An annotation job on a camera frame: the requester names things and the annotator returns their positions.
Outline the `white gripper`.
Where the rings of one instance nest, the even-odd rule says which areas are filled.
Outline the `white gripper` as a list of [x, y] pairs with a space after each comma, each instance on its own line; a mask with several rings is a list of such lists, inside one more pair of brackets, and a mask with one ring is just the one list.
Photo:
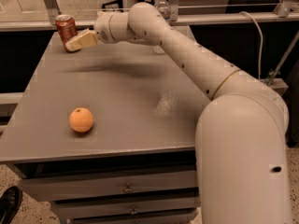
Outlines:
[[98, 38], [104, 43], [126, 41], [130, 37], [128, 14], [124, 12], [97, 12], [97, 19], [92, 30], [82, 30], [65, 43], [68, 51], [78, 51], [93, 47]]

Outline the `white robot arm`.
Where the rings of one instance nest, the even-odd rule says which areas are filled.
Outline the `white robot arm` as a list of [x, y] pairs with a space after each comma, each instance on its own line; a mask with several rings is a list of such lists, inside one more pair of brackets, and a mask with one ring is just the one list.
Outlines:
[[208, 97], [195, 154], [203, 224], [293, 224], [285, 132], [288, 108], [260, 80], [180, 34], [148, 3], [99, 12], [70, 50], [98, 42], [160, 46]]

